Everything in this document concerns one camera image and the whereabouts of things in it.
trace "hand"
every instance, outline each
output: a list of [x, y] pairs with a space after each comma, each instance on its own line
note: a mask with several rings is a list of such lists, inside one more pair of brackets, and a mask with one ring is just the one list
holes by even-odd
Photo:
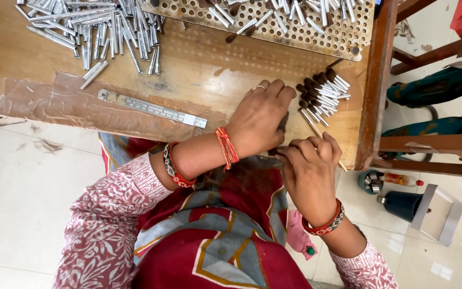
[[334, 175], [341, 149], [336, 140], [324, 132], [323, 139], [294, 139], [277, 153], [286, 190], [302, 216], [314, 228], [329, 222], [337, 208]]
[[285, 86], [280, 79], [272, 83], [263, 80], [256, 89], [249, 90], [226, 126], [239, 158], [268, 151], [284, 142], [284, 134], [277, 127], [296, 96], [295, 89]]

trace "metal board with holes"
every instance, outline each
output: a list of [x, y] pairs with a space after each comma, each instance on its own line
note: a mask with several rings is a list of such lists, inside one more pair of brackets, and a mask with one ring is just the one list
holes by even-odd
[[[226, 11], [229, 11], [229, 8], [221, 0], [217, 0], [217, 3]], [[318, 25], [321, 25], [320, 14], [306, 5], [301, 5], [301, 8]], [[245, 2], [241, 5], [238, 15], [234, 17], [237, 23], [227, 29], [196, 0], [163, 1], [160, 2], [158, 7], [153, 7], [146, 3], [142, 6], [142, 9], [162, 16], [229, 32], [238, 31], [241, 26], [249, 22], [253, 17], [259, 19], [268, 10], [262, 1], [250, 0]], [[272, 16], [260, 25], [252, 37], [325, 55], [360, 61], [363, 47], [369, 45], [372, 38], [374, 3], [370, 1], [365, 1], [363, 4], [356, 3], [354, 13], [356, 22], [351, 23], [350, 20], [341, 21], [340, 9], [332, 11], [333, 24], [326, 26], [325, 35], [319, 35], [310, 27], [310, 24], [306, 23], [305, 26], [300, 26], [296, 18], [292, 22], [286, 22], [286, 15], [280, 9], [279, 15], [289, 32], [283, 35], [281, 28], [277, 26], [275, 18]]]

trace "steel ruler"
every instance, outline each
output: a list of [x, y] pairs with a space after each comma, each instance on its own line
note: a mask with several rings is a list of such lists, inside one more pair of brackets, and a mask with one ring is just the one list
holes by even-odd
[[191, 114], [177, 112], [170, 108], [164, 108], [156, 104], [152, 104], [133, 97], [117, 94], [106, 89], [101, 89], [98, 94], [100, 100], [123, 105], [128, 108], [133, 108], [148, 114], [168, 118], [170, 120], [189, 124], [198, 128], [206, 128], [207, 120]]

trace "wooden table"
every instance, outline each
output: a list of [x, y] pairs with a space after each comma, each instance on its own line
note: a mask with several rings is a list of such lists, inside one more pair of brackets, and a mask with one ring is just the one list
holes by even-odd
[[[377, 153], [395, 16], [396, 1], [386, 1], [363, 60], [335, 67], [351, 83], [352, 97], [340, 103], [328, 128], [318, 126], [337, 139], [348, 168], [368, 166]], [[0, 0], [0, 115], [161, 141], [212, 131], [229, 120], [244, 94], [263, 79], [280, 78], [295, 86], [336, 60], [246, 37], [228, 45], [223, 31], [196, 25], [183, 30], [178, 21], [166, 20], [160, 37], [161, 75], [138, 75], [129, 55], [119, 55], [109, 60], [98, 82], [81, 91], [83, 80], [70, 76], [85, 74], [81, 59], [26, 26], [14, 6]], [[140, 64], [147, 71], [148, 62]], [[202, 116], [209, 124], [202, 131], [116, 107], [95, 98], [99, 89]], [[297, 109], [298, 99], [290, 105], [286, 143], [314, 135]]]

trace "pink printed sleeve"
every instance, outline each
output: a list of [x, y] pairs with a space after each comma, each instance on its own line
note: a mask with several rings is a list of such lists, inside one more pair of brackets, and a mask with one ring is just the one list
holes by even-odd
[[340, 258], [329, 252], [347, 289], [398, 289], [382, 255], [370, 242], [357, 257]]
[[137, 217], [170, 193], [149, 154], [85, 188], [70, 208], [53, 288], [130, 288]]

